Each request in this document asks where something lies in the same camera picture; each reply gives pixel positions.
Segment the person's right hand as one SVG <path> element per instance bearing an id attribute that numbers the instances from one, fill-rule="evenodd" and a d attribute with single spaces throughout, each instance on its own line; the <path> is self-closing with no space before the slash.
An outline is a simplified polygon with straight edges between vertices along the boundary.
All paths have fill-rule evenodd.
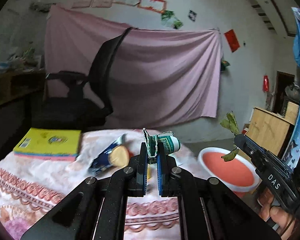
<path id="1" fill-rule="evenodd" d="M 259 216 L 264 221 L 271 218 L 279 225 L 276 231 L 281 239 L 300 239 L 300 220 L 294 218 L 281 207 L 271 206 L 273 200 L 274 195 L 268 188 L 265 188 L 257 200 L 262 206 Z"/>

